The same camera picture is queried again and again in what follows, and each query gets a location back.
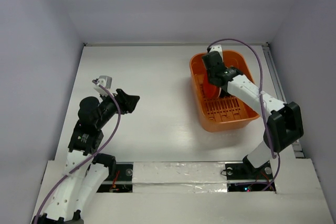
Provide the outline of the orange red plate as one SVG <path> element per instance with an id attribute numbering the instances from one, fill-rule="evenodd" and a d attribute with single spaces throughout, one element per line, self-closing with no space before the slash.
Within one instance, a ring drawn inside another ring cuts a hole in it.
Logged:
<path id="1" fill-rule="evenodd" d="M 208 99 L 217 99 L 220 97 L 221 88 L 209 83 L 208 75 L 204 74 L 203 92 Z"/>

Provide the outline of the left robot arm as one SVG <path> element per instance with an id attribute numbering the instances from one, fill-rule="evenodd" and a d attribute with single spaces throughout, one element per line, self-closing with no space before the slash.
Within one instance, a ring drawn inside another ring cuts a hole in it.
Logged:
<path id="1" fill-rule="evenodd" d="M 102 85 L 101 100 L 86 97 L 79 103 L 78 121 L 68 145 L 61 179 L 41 203 L 33 223 L 83 223 L 95 193 L 117 171 L 114 156 L 102 153 L 102 128 L 114 116 L 132 113 L 140 99 L 117 89 L 115 94 Z"/>

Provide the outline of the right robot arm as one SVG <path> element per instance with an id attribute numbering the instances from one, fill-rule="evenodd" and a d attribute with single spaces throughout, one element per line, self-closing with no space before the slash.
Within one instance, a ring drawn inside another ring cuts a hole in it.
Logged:
<path id="1" fill-rule="evenodd" d="M 226 67 L 218 51 L 205 54 L 202 62 L 206 69 L 207 83 L 240 99 L 263 119 L 263 140 L 243 158 L 241 168 L 233 169 L 234 172 L 253 178 L 274 154 L 279 155 L 303 136 L 300 106 L 295 102 L 285 103 L 263 92 L 241 70 Z"/>

